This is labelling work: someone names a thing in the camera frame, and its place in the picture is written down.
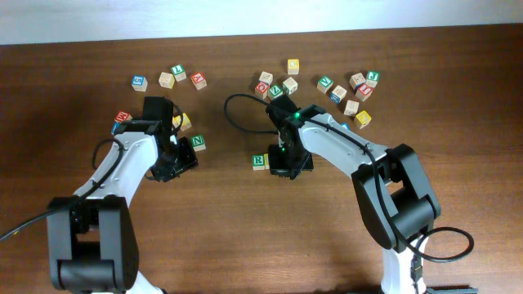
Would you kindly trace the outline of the green R wooden block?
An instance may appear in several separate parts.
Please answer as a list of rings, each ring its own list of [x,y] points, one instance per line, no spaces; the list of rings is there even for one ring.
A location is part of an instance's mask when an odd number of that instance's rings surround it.
[[[265,156],[262,154],[259,155],[253,155],[252,156],[252,167],[253,170],[265,170],[266,164],[265,164]]]

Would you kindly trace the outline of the yellow S wooden block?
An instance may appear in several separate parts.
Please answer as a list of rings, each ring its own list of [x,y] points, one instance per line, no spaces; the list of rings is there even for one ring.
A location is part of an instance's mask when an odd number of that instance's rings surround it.
[[[264,163],[265,163],[265,169],[270,169],[270,162],[269,162],[269,154],[264,154]]]

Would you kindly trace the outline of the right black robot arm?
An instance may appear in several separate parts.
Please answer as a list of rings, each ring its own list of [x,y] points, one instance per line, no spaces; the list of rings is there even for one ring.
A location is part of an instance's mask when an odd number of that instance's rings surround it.
[[[418,156],[409,146],[374,144],[349,131],[317,105],[299,109],[287,96],[271,101],[266,112],[279,133],[269,148],[270,172],[295,179],[312,170],[312,154],[349,176],[366,229],[382,248],[381,293],[424,293],[424,261],[448,263],[470,254],[474,239],[454,256],[425,253],[441,208]]]

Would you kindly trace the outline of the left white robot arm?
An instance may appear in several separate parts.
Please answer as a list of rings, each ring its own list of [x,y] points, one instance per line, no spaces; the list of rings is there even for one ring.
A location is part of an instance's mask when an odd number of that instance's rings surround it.
[[[51,283],[72,293],[160,293],[139,270],[129,207],[144,179],[168,182],[197,167],[187,138],[172,124],[178,107],[147,96],[142,115],[116,127],[100,166],[70,197],[48,208]]]

